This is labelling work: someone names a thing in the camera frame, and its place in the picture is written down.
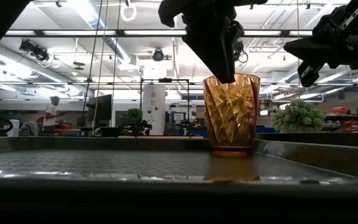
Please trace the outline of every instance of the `perforated surface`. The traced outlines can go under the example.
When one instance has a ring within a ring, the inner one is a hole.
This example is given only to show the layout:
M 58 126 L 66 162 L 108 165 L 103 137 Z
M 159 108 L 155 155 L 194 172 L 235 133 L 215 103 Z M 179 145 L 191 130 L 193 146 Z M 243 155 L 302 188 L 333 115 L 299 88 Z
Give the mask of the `perforated surface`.
M 216 160 L 207 152 L 67 151 L 34 150 L 0 154 L 0 170 L 140 175 L 207 175 L 211 170 L 232 166 L 233 160 Z M 244 161 L 259 176 L 343 177 L 328 170 L 256 154 Z

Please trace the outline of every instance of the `monitor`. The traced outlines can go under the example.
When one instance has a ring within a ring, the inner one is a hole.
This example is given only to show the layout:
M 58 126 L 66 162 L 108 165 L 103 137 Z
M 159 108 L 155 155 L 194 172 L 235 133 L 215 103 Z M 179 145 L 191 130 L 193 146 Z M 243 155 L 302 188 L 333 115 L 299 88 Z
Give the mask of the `monitor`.
M 96 121 L 109 121 L 111 119 L 111 95 L 89 99 L 89 103 L 86 104 L 88 107 L 88 121 L 93 121 L 96 110 L 96 100 L 98 101 Z

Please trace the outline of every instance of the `robotic arm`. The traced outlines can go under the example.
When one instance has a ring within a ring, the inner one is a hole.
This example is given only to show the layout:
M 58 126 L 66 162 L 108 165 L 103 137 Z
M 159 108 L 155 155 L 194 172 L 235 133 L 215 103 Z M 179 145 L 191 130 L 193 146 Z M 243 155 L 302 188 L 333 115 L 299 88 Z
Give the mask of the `robotic arm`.
M 189 47 L 215 74 L 221 83 L 234 81 L 234 44 L 244 34 L 235 21 L 234 6 L 264 4 L 267 0 L 163 0 L 158 13 L 161 22 L 174 26 L 173 18 L 183 13 L 187 25 L 183 37 Z M 335 8 L 323 16 L 313 35 L 287 42 L 284 49 L 300 58 L 301 84 L 311 86 L 319 70 L 327 63 L 331 68 L 350 65 L 358 69 L 358 0 Z

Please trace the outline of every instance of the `amber glass cup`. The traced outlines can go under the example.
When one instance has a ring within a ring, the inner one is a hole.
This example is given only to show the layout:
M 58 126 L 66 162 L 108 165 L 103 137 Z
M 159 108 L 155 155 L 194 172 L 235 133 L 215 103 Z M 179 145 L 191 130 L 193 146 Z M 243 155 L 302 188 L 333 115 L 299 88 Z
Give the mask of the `amber glass cup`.
M 250 156 L 255 141 L 260 78 L 235 74 L 236 81 L 221 84 L 216 77 L 204 80 L 204 102 L 213 154 Z

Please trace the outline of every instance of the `person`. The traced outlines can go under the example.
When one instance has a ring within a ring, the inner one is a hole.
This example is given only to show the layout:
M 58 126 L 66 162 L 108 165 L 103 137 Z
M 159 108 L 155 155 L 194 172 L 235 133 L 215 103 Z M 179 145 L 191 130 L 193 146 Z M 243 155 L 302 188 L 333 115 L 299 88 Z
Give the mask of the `person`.
M 58 96 L 53 96 L 50 98 L 51 104 L 48 105 L 45 110 L 45 119 L 44 119 L 44 134 L 45 135 L 55 135 L 55 123 L 56 118 L 63 116 L 64 113 L 57 113 L 56 107 L 59 105 L 60 98 Z

